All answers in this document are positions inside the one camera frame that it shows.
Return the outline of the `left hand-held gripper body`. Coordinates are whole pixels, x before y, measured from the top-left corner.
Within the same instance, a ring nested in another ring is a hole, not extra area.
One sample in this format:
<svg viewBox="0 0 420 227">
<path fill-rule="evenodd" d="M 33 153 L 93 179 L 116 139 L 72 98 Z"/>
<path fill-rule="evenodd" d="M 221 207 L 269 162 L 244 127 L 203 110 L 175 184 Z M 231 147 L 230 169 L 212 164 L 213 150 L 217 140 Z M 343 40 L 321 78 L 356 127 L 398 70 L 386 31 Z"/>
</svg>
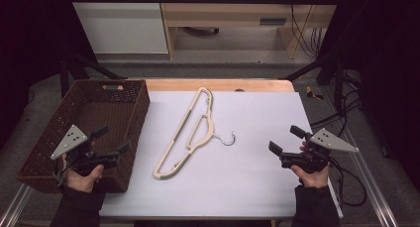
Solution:
<svg viewBox="0 0 420 227">
<path fill-rule="evenodd" d="M 119 162 L 118 151 L 95 153 L 89 140 L 77 126 L 71 125 L 51 154 L 57 161 L 65 156 L 66 164 L 80 175 L 88 175 L 98 165 L 105 169 L 115 168 Z"/>
</svg>

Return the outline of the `brown woven basket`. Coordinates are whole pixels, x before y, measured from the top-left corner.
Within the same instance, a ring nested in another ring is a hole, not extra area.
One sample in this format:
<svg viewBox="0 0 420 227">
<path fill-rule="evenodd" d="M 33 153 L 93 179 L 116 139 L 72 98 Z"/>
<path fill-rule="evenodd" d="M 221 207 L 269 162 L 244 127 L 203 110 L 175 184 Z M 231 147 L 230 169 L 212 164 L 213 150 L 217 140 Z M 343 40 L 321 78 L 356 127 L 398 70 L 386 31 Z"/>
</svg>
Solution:
<svg viewBox="0 0 420 227">
<path fill-rule="evenodd" d="M 143 124 L 150 106 L 147 83 L 143 80 L 77 80 L 52 115 L 21 170 L 17 180 L 44 193 L 58 191 L 53 175 L 62 160 L 51 154 L 71 125 L 89 135 L 107 126 L 109 132 L 96 140 L 95 153 L 117 151 L 127 140 L 132 147 L 115 168 L 106 169 L 99 186 L 108 193 L 125 192 L 136 157 Z"/>
</svg>

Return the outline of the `wooden desk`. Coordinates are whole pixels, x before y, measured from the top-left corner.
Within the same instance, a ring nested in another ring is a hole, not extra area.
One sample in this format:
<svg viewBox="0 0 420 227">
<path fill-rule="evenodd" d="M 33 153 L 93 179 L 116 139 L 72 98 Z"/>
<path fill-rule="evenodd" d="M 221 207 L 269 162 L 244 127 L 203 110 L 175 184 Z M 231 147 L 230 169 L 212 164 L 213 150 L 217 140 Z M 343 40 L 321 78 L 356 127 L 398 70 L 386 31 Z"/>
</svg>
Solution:
<svg viewBox="0 0 420 227">
<path fill-rule="evenodd" d="M 279 31 L 289 58 L 297 56 L 308 29 L 326 29 L 334 5 L 163 3 L 169 28 L 272 27 Z"/>
</svg>

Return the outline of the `white cabinet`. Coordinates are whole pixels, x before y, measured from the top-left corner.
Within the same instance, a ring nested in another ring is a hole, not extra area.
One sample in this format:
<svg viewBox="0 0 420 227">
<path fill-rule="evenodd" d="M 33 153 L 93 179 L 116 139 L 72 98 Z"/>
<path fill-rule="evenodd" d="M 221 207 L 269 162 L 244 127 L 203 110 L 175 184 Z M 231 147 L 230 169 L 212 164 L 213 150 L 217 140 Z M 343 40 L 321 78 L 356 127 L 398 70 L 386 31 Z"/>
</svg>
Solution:
<svg viewBox="0 0 420 227">
<path fill-rule="evenodd" d="M 159 3 L 74 3 L 96 54 L 167 54 Z"/>
</svg>

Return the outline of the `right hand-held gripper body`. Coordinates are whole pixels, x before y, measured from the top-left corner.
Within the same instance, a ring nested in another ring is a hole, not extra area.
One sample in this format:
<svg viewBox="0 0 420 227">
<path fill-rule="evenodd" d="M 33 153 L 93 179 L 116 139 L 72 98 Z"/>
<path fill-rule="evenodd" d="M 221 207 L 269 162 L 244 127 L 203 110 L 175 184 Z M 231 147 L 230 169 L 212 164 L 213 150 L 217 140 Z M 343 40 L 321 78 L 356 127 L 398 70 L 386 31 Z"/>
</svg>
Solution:
<svg viewBox="0 0 420 227">
<path fill-rule="evenodd" d="M 313 173 L 321 171 L 331 160 L 331 151 L 358 153 L 360 150 L 335 136 L 325 128 L 315 134 L 307 133 L 304 139 L 307 145 L 305 151 L 299 154 L 286 153 L 282 151 L 279 158 L 284 169 L 292 166 L 299 166 L 305 172 Z"/>
</svg>

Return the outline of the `dark curtain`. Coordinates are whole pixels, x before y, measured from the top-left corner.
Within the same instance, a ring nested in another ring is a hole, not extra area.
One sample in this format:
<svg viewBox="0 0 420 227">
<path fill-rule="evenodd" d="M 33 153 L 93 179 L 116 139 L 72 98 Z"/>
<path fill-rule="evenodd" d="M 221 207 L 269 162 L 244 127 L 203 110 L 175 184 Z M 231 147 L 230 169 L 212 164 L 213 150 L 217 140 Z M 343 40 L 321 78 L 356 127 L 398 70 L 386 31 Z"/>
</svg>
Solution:
<svg viewBox="0 0 420 227">
<path fill-rule="evenodd" d="M 420 189 L 420 0 L 348 0 L 336 8 L 321 53 L 358 71 L 385 146 Z"/>
<path fill-rule="evenodd" d="M 29 102 L 30 87 L 71 54 L 96 60 L 69 0 L 0 0 L 0 148 Z"/>
</svg>

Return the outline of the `yellow and black tool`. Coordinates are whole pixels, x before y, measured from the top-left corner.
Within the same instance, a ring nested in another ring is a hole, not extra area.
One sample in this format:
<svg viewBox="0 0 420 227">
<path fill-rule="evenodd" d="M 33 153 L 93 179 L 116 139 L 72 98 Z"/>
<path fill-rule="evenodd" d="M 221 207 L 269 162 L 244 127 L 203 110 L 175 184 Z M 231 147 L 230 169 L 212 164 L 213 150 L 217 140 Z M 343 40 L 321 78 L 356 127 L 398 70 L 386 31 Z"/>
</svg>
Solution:
<svg viewBox="0 0 420 227">
<path fill-rule="evenodd" d="M 315 94 L 312 91 L 311 86 L 306 86 L 306 95 L 309 98 L 314 98 L 314 99 L 318 99 L 318 100 L 323 100 L 324 99 L 324 96 L 323 95 Z"/>
</svg>

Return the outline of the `black metal stand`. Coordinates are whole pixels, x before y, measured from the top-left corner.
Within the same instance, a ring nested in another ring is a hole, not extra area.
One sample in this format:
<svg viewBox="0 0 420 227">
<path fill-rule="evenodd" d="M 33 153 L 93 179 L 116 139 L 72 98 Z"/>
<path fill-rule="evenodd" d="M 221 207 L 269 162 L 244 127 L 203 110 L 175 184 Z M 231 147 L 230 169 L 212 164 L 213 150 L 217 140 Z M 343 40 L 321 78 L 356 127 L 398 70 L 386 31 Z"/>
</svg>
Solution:
<svg viewBox="0 0 420 227">
<path fill-rule="evenodd" d="M 93 68 L 95 71 L 103 74 L 110 79 L 123 79 L 120 76 L 105 67 L 101 66 L 97 61 L 93 61 L 80 54 L 68 54 L 64 56 L 59 62 L 59 77 L 61 97 L 64 97 L 69 90 L 69 76 L 72 75 L 74 79 L 88 79 L 89 75 L 86 68 Z"/>
<path fill-rule="evenodd" d="M 303 74 L 320 67 L 316 81 L 320 85 L 326 85 L 331 80 L 334 80 L 334 108 L 343 113 L 343 83 L 344 83 L 344 68 L 341 56 L 334 53 L 327 53 L 321 57 L 316 58 L 311 63 L 303 66 L 290 75 L 287 75 L 283 80 L 293 81 Z"/>
</svg>

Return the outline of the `white table sheet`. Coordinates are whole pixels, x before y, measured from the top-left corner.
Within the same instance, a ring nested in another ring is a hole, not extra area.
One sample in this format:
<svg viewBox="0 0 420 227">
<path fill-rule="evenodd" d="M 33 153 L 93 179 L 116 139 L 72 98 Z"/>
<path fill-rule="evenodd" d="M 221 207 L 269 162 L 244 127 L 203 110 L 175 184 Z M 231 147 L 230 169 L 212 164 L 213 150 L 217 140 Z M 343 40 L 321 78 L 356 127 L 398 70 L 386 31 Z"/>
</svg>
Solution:
<svg viewBox="0 0 420 227">
<path fill-rule="evenodd" d="M 101 214 L 123 219 L 271 219 L 295 212 L 297 176 L 282 167 L 270 142 L 295 153 L 301 141 L 291 126 L 310 128 L 296 92 L 216 92 L 212 119 L 215 138 L 197 149 L 173 177 L 157 180 L 153 170 L 174 133 L 180 137 L 164 162 L 170 170 L 182 160 L 187 141 L 197 141 L 207 128 L 199 118 L 204 97 L 178 126 L 194 94 L 151 94 L 151 106 L 140 136 L 126 192 L 107 195 Z"/>
</svg>

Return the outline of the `person's right hand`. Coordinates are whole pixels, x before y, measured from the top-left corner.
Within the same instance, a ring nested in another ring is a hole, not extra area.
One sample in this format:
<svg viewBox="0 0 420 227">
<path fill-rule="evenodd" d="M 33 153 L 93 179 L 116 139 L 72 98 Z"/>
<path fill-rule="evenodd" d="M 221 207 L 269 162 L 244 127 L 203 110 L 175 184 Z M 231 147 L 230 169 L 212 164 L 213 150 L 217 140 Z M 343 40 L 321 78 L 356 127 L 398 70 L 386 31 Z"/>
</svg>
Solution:
<svg viewBox="0 0 420 227">
<path fill-rule="evenodd" d="M 305 187 L 323 188 L 328 185 L 329 167 L 313 173 L 305 172 L 299 166 L 292 166 L 290 169 L 303 181 Z"/>
</svg>

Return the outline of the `person's left hand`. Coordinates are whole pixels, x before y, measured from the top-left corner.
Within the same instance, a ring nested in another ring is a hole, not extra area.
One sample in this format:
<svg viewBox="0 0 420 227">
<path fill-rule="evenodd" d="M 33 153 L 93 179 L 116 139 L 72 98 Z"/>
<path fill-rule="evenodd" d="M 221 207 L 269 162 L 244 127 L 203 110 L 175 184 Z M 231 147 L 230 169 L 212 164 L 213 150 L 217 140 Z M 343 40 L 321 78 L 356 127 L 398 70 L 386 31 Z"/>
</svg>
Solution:
<svg viewBox="0 0 420 227">
<path fill-rule="evenodd" d="M 96 166 L 90 174 L 83 176 L 75 172 L 73 169 L 68 168 L 64 172 L 64 182 L 69 188 L 77 191 L 91 193 L 94 185 L 102 178 L 104 167 L 102 165 Z"/>
</svg>

